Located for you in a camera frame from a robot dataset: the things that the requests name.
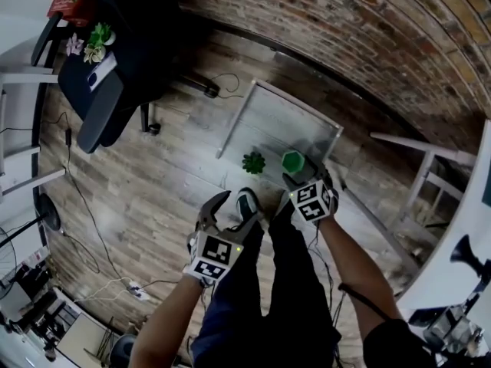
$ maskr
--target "stand fan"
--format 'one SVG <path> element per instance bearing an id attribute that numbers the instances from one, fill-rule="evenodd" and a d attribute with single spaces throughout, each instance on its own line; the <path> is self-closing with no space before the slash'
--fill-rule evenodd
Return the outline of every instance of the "stand fan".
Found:
<path id="1" fill-rule="evenodd" d="M 44 222 L 54 232 L 60 230 L 60 216 L 58 215 L 58 211 L 48 195 L 45 193 L 40 194 L 35 203 L 35 208 L 39 216 L 22 226 L 11 235 L 8 235 L 5 230 L 0 228 L 0 279 L 2 279 L 2 281 L 0 281 L 0 300 L 12 289 L 14 282 L 10 281 L 15 276 L 18 266 L 12 240 L 33 225 L 38 224 L 38 222 Z M 8 280 L 8 286 L 5 286 L 3 283 L 5 279 Z"/>

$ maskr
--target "white table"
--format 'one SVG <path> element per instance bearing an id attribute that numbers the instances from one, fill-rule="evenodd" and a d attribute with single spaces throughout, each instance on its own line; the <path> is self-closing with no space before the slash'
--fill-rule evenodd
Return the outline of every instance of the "white table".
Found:
<path id="1" fill-rule="evenodd" d="M 452 222 L 399 297 L 399 307 L 421 309 L 462 304 L 479 283 L 474 270 L 466 264 L 451 263 L 450 255 L 457 242 L 469 235 L 473 252 L 481 262 L 491 258 L 491 207 L 483 203 L 490 165 L 491 121 L 487 120 L 472 175 Z"/>

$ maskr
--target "green cup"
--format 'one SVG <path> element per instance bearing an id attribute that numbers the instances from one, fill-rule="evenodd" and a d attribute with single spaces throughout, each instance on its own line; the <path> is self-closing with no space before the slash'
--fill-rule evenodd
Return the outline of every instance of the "green cup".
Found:
<path id="1" fill-rule="evenodd" d="M 294 175 L 304 168 L 305 157 L 302 153 L 296 150 L 287 151 L 283 154 L 282 166 L 283 169 L 289 174 Z"/>

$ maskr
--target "power strip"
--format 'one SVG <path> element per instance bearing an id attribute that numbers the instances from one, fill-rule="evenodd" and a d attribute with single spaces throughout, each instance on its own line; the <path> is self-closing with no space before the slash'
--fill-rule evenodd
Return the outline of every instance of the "power strip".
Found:
<path id="1" fill-rule="evenodd" d="M 131 281 L 128 291 L 138 300 L 140 301 L 148 301 L 150 299 L 150 295 L 141 289 L 141 286 L 135 282 Z"/>

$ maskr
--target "white flowers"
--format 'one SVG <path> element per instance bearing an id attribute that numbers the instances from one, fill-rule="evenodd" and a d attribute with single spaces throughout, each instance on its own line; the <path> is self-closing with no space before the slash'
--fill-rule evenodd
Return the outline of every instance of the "white flowers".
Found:
<path id="1" fill-rule="evenodd" d="M 67 56 L 70 56 L 71 54 L 76 54 L 77 56 L 79 56 L 80 52 L 82 52 L 83 46 L 84 40 L 79 40 L 77 38 L 77 33 L 74 33 L 67 42 Z"/>
<path id="2" fill-rule="evenodd" d="M 89 44 L 84 49 L 84 63 L 100 63 L 106 55 L 106 48 L 104 46 L 93 46 Z"/>

